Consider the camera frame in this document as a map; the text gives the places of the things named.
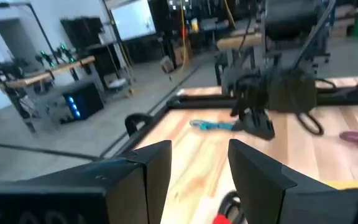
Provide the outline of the white board screen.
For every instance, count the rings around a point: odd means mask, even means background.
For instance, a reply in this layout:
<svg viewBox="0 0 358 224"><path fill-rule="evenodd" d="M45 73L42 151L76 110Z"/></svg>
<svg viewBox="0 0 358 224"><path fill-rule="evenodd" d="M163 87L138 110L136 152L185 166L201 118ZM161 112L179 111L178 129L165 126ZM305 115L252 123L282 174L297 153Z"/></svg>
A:
<svg viewBox="0 0 358 224"><path fill-rule="evenodd" d="M131 40L156 33L148 0L130 0L110 9L121 40Z"/></svg>

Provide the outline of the black table clamp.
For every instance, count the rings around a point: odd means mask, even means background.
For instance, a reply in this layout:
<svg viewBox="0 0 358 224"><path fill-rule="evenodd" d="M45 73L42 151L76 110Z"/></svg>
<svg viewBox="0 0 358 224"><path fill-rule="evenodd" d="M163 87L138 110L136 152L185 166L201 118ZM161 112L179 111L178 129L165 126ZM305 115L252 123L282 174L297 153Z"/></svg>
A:
<svg viewBox="0 0 358 224"><path fill-rule="evenodd" d="M153 117L148 114L130 114L125 118L124 121L128 136L145 136L150 131L150 125L152 124L153 120Z"/></svg>

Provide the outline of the wood-top black-leg table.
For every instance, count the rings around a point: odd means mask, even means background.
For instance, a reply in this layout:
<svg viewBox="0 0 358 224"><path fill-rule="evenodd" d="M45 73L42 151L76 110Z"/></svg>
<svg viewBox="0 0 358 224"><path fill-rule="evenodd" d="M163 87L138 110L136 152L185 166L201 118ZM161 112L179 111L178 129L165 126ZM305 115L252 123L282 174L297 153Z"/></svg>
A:
<svg viewBox="0 0 358 224"><path fill-rule="evenodd" d="M262 34L254 28L235 30L229 37L219 39L216 43L218 51L214 54L214 71L217 85L221 86L223 71L236 57L236 53L239 53L245 59L249 59L250 67L255 68L254 47L261 44Z"/></svg>

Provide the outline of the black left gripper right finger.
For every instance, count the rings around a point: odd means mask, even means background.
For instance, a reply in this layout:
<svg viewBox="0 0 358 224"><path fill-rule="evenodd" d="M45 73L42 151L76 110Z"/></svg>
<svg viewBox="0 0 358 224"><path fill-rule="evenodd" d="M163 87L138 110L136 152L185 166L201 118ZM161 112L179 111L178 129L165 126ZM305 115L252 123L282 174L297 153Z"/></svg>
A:
<svg viewBox="0 0 358 224"><path fill-rule="evenodd" d="M237 139L228 159L248 224L358 224L358 188L330 187Z"/></svg>

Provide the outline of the black cabinet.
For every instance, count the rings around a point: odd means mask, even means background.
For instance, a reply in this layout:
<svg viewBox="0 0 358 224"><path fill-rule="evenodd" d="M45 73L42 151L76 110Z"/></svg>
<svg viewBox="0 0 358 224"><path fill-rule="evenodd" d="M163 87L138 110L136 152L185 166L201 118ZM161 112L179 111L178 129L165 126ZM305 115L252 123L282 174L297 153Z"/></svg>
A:
<svg viewBox="0 0 358 224"><path fill-rule="evenodd" d="M104 32L104 28L99 17L63 18L60 23L75 50L101 44L99 35Z"/></svg>

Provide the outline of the wood-top grey workbench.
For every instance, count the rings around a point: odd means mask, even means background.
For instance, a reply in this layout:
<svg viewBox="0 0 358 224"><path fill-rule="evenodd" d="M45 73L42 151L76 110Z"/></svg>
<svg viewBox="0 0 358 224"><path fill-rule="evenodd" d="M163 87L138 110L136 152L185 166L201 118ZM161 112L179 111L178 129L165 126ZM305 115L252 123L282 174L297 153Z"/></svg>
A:
<svg viewBox="0 0 358 224"><path fill-rule="evenodd" d="M13 62L0 64L0 89L8 96L29 131L35 133L36 119L47 126L55 126L53 116L56 110L61 107L69 110L63 97L67 91L94 83L104 103L105 89L94 62L95 58L88 56L29 76L25 76L22 69ZM62 86L54 84L57 76L77 68L83 68L86 72L81 78L75 78ZM61 124L70 122L74 122L71 112L68 117L60 119Z"/></svg>

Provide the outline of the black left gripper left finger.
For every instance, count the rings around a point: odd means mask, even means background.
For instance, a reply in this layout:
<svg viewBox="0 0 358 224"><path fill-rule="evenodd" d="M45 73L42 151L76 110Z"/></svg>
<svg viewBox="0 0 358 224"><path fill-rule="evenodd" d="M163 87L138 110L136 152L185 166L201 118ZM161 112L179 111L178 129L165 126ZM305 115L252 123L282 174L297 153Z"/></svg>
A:
<svg viewBox="0 0 358 224"><path fill-rule="evenodd" d="M0 224L160 224L172 166L164 140L119 157L0 183Z"/></svg>

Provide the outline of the yellow plastic tray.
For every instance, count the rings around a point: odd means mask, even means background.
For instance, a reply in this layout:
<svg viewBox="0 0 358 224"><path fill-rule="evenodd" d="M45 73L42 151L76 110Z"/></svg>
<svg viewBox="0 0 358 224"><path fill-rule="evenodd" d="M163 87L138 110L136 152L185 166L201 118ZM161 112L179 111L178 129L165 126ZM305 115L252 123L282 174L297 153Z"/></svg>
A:
<svg viewBox="0 0 358 224"><path fill-rule="evenodd" d="M330 180L323 183L338 190L358 189L358 180Z"/></svg>

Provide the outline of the black computer tower with lights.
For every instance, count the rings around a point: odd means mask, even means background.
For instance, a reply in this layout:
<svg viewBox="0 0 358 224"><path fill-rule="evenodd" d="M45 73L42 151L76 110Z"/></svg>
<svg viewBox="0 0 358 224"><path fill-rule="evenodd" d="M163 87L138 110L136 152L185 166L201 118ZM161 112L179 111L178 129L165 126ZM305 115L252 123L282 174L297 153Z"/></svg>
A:
<svg viewBox="0 0 358 224"><path fill-rule="evenodd" d="M63 94L74 121L86 120L104 108L94 83L88 83Z"/></svg>

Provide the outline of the cardboard box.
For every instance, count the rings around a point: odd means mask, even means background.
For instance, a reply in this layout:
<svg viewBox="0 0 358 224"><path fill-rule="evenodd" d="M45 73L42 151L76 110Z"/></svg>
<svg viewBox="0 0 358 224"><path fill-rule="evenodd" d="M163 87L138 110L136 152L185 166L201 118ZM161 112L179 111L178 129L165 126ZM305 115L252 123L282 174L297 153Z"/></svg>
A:
<svg viewBox="0 0 358 224"><path fill-rule="evenodd" d="M169 56L164 56L160 61L161 69L164 73L171 73L174 71L175 66Z"/></svg>

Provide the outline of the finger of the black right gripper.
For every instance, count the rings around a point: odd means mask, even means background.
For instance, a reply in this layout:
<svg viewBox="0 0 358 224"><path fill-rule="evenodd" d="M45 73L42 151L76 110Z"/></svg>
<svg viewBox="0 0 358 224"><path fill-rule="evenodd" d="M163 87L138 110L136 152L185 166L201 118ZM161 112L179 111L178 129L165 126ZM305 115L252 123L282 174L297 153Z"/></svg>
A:
<svg viewBox="0 0 358 224"><path fill-rule="evenodd" d="M232 108L231 116L236 117L237 120L232 124L232 131L243 131L245 129L244 119L245 119L245 110L247 109L244 105L235 105Z"/></svg>
<svg viewBox="0 0 358 224"><path fill-rule="evenodd" d="M243 130L248 134L270 141L275 137L273 123L264 110L249 110L242 120Z"/></svg>

